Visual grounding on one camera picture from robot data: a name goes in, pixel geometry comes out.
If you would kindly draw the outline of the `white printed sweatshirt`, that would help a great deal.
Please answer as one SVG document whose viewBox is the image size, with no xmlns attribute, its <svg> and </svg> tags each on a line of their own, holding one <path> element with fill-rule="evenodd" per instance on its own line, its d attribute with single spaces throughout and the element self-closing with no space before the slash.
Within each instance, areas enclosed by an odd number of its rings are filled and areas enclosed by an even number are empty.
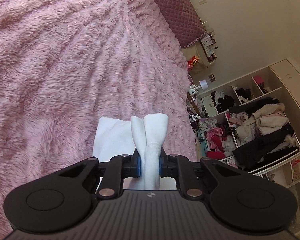
<svg viewBox="0 0 300 240">
<path fill-rule="evenodd" d="M 117 155 L 139 153 L 141 176 L 131 179 L 129 189 L 159 190 L 159 157 L 168 130 L 168 116 L 162 113 L 132 116 L 130 121 L 101 117 L 93 145 L 93 156 L 107 162 Z"/>
</svg>

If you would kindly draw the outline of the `red garment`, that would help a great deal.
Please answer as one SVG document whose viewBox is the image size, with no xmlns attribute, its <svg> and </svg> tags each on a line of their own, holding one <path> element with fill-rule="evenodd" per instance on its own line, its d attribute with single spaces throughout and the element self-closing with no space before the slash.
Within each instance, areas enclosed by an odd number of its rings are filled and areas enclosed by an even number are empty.
<svg viewBox="0 0 300 240">
<path fill-rule="evenodd" d="M 224 148 L 222 146 L 222 140 L 219 136 L 213 135 L 208 141 L 210 150 L 206 155 L 211 159 L 222 160 L 226 158 L 224 154 Z"/>
</svg>

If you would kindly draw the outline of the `black coat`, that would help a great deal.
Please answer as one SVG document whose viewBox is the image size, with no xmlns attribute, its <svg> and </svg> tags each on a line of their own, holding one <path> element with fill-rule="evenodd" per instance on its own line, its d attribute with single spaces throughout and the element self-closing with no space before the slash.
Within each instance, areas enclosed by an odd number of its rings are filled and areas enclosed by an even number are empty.
<svg viewBox="0 0 300 240">
<path fill-rule="evenodd" d="M 293 135 L 293 133 L 294 129 L 288 123 L 273 133 L 262 135 L 239 146 L 233 151 L 237 165 L 250 172 L 291 154 L 298 149 L 294 146 L 294 142 L 292 143 L 293 146 L 283 146 L 281 150 L 276 148 L 284 142 L 286 136 Z"/>
</svg>

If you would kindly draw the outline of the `white table lamp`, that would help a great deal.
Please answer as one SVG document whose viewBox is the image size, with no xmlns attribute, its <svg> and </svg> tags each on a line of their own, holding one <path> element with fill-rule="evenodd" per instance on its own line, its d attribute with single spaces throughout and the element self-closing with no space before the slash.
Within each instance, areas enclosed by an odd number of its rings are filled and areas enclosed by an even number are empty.
<svg viewBox="0 0 300 240">
<path fill-rule="evenodd" d="M 199 93 L 201 90 L 206 91 L 209 88 L 209 81 L 201 80 L 199 84 L 190 85 L 189 94 L 193 96 L 194 94 Z"/>
</svg>

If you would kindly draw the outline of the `white open wardrobe shelves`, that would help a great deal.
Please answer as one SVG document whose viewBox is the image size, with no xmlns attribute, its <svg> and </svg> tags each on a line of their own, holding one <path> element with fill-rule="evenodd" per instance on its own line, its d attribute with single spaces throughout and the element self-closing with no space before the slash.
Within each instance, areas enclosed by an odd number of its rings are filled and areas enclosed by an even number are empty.
<svg viewBox="0 0 300 240">
<path fill-rule="evenodd" d="M 300 73 L 288 60 L 200 94 L 202 155 L 300 191 Z"/>
</svg>

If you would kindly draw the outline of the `red snack bag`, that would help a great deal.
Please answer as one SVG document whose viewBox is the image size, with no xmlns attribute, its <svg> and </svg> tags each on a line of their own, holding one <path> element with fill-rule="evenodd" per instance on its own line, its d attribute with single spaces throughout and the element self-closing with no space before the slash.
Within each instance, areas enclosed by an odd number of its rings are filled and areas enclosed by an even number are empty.
<svg viewBox="0 0 300 240">
<path fill-rule="evenodd" d="M 190 71 L 194 68 L 194 66 L 198 63 L 199 57 L 194 55 L 187 61 L 187 70 Z"/>
</svg>

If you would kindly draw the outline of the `cream fleece jacket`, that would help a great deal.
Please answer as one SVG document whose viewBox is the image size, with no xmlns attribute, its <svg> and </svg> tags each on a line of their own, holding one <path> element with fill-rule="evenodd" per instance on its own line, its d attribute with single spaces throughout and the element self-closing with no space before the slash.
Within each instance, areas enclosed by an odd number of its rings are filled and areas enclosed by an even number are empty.
<svg viewBox="0 0 300 240">
<path fill-rule="evenodd" d="M 258 135 L 268 135 L 278 131 L 288 124 L 289 119 L 284 115 L 284 111 L 284 104 L 278 103 L 275 105 L 266 104 L 254 112 L 251 117 L 236 128 L 236 134 L 241 145 L 254 140 Z"/>
</svg>

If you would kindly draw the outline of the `beige bedside shelf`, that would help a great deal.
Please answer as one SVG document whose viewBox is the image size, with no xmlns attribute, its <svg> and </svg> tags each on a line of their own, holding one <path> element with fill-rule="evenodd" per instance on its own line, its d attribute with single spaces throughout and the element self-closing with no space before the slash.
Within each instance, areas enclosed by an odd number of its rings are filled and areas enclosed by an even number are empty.
<svg viewBox="0 0 300 240">
<path fill-rule="evenodd" d="M 203 46 L 200 41 L 203 38 L 202 37 L 200 40 L 198 40 L 198 42 L 196 44 L 196 52 L 198 54 L 201 64 L 204 65 L 206 68 L 208 68 L 217 60 L 218 46 L 217 46 L 216 40 L 214 38 L 214 32 L 212 31 L 212 32 L 206 33 L 206 34 L 209 34 L 211 36 L 213 45 L 208 46 L 208 47 Z"/>
</svg>

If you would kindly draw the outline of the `pink fluffy blanket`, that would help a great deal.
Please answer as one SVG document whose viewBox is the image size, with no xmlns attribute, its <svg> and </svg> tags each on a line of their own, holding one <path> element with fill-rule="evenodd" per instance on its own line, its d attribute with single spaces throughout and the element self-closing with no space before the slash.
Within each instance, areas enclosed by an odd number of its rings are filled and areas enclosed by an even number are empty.
<svg viewBox="0 0 300 240">
<path fill-rule="evenodd" d="M 0 239 L 14 188 L 88 158 L 102 116 L 169 117 L 196 159 L 179 42 L 152 0 L 0 0 Z"/>
</svg>

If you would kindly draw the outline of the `desk calendar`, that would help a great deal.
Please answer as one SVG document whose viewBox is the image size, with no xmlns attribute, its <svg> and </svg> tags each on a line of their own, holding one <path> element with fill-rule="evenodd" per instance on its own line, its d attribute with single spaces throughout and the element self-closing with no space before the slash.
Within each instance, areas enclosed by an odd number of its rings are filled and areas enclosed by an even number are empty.
<svg viewBox="0 0 300 240">
<path fill-rule="evenodd" d="M 203 36 L 203 38 L 200 41 L 201 41 L 202 45 L 205 47 L 213 45 L 212 38 L 209 34 L 206 34 L 205 36 Z"/>
</svg>

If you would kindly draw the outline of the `purple quilted headboard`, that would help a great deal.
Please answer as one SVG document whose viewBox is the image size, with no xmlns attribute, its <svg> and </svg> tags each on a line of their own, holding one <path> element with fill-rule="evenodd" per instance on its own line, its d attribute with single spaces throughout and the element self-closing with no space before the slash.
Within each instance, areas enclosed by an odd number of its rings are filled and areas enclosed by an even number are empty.
<svg viewBox="0 0 300 240">
<path fill-rule="evenodd" d="M 190 0 L 153 0 L 183 48 L 200 40 L 206 30 Z"/>
</svg>

